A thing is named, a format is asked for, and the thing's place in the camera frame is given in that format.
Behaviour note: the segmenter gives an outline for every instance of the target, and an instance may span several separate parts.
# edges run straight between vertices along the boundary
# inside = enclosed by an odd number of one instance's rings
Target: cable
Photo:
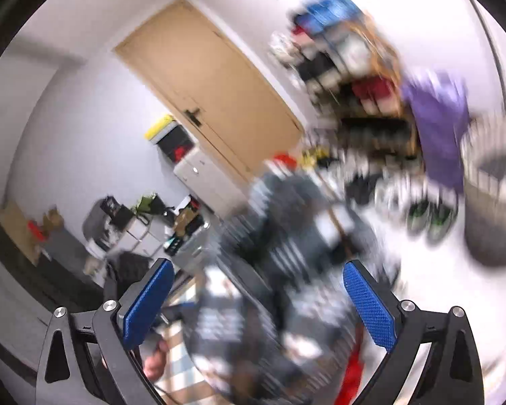
[[[172,400],[174,403],[176,403],[176,405],[184,405],[182,402],[179,402],[176,399],[174,399],[173,396],[171,396],[169,393],[167,393],[165,390],[163,390],[163,388],[158,387],[156,384],[154,384],[154,388],[157,391],[159,391],[160,393],[165,394],[170,400]]]
[[[495,68],[497,69],[497,73],[499,75],[500,91],[502,93],[502,114],[504,116],[506,116],[506,82],[504,80],[504,72],[502,71],[502,65],[500,64],[499,54],[497,53],[497,49],[495,48],[495,45],[493,43],[493,39],[491,37],[489,29],[487,28],[486,21],[483,19],[483,16],[480,13],[480,10],[478,8],[478,5],[476,5],[475,0],[468,0],[468,1],[471,3],[472,8],[476,12],[476,16],[478,17],[478,20],[480,21],[483,32],[485,33],[486,38],[487,38],[487,42],[489,43],[489,48],[491,49],[491,54],[493,55],[493,61],[495,62]]]

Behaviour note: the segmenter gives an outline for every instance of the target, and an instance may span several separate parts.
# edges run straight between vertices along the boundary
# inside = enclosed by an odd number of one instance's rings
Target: red object
[[[362,373],[364,372],[364,364],[360,361],[360,348],[362,347],[362,339],[364,337],[364,327],[356,327],[356,345],[352,349],[352,353],[348,359],[347,369],[341,390],[337,395],[334,405],[349,405],[358,395],[360,382],[362,381]]]
[[[184,156],[187,154],[187,149],[185,146],[178,146],[174,150],[174,162],[178,163]]]
[[[274,160],[278,160],[278,161],[285,163],[285,165],[290,170],[295,170],[296,166],[298,166],[297,161],[293,157],[291,157],[289,154],[277,154],[274,157]]]
[[[302,26],[298,26],[298,25],[294,25],[294,27],[292,28],[290,33],[292,33],[293,35],[300,35],[302,33],[305,33],[307,35],[304,28]]]
[[[193,210],[198,210],[198,209],[200,208],[200,206],[201,206],[201,205],[200,205],[200,204],[198,203],[198,201],[197,201],[195,198],[193,198],[191,195],[190,195],[190,197],[191,197],[191,201],[189,201],[189,203],[190,203],[190,204],[191,204],[191,206],[193,207]]]
[[[360,99],[383,99],[391,96],[394,88],[390,80],[375,76],[353,83],[352,91]]]
[[[44,242],[47,240],[48,236],[45,236],[43,232],[39,229],[37,222],[35,221],[28,221],[28,229],[32,233],[32,236],[34,236],[38,242]]]

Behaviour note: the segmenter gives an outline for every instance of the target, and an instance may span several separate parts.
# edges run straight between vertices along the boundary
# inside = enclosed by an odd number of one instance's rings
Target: metal screw
[[[61,308],[56,308],[56,310],[54,311],[54,316],[56,318],[60,318],[61,316],[66,315],[66,312],[67,312],[67,309],[62,306]]]
[[[460,308],[459,306],[455,306],[452,309],[452,312],[454,313],[455,316],[459,316],[459,317],[465,316],[465,311],[462,308]]]
[[[108,300],[105,303],[103,303],[103,310],[105,312],[113,311],[114,308],[116,308],[116,302],[114,300]]]
[[[416,308],[416,305],[413,302],[411,302],[410,300],[403,300],[401,302],[401,309],[403,309],[407,312],[412,312],[415,308]]]

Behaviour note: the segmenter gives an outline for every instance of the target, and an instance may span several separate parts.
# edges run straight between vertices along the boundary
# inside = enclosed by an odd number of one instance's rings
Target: purple cloth
[[[427,176],[462,193],[459,143],[470,121],[465,83],[447,73],[421,72],[405,81],[402,94],[416,119]]]

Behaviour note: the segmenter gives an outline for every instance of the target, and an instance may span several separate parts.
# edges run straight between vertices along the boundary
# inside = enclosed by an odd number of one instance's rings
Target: blue gripper pad
[[[144,341],[170,293],[173,282],[173,264],[165,260],[141,289],[123,318],[122,343],[126,350],[132,350]]]
[[[375,344],[390,352],[396,338],[394,319],[351,262],[343,268],[343,284]]]

